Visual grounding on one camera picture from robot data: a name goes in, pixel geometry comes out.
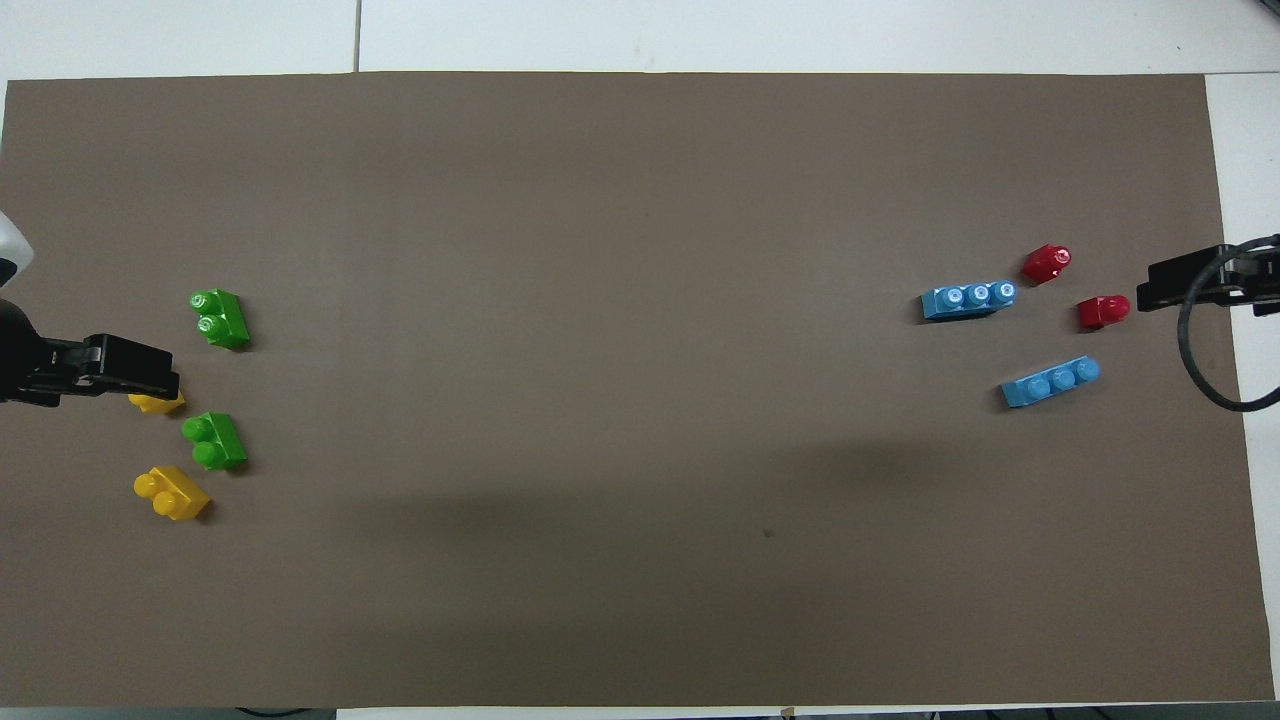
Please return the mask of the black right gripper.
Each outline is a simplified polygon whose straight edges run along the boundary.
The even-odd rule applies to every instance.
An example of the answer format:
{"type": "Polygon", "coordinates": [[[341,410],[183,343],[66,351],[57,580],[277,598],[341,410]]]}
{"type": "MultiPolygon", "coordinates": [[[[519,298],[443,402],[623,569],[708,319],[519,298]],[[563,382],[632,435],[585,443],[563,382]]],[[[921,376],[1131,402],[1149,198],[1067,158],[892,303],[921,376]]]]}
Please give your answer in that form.
{"type": "Polygon", "coordinates": [[[1149,265],[1149,283],[1135,288],[1135,307],[1139,313],[1153,313],[1166,307],[1211,304],[1220,307],[1248,305],[1254,316],[1279,313],[1279,240],[1251,240],[1244,243],[1210,245],[1149,265]],[[1224,264],[1228,293],[1212,287],[1202,290],[1188,300],[1187,287],[1212,260],[1230,249],[1230,259],[1224,264]]]}

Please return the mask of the left Franka gripper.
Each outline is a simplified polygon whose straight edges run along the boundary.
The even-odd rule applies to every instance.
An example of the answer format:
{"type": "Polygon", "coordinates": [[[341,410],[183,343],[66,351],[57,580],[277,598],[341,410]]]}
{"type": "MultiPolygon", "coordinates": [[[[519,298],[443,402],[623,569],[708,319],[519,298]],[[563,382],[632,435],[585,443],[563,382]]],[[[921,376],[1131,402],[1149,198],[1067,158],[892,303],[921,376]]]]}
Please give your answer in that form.
{"type": "Polygon", "coordinates": [[[64,396],[142,395],[175,400],[180,375],[170,352],[115,334],[86,340],[44,338],[13,302],[1,301],[1,401],[58,406],[64,396]],[[90,347],[90,368],[83,355],[90,347]],[[159,374],[122,378],[102,374],[159,374]]]}

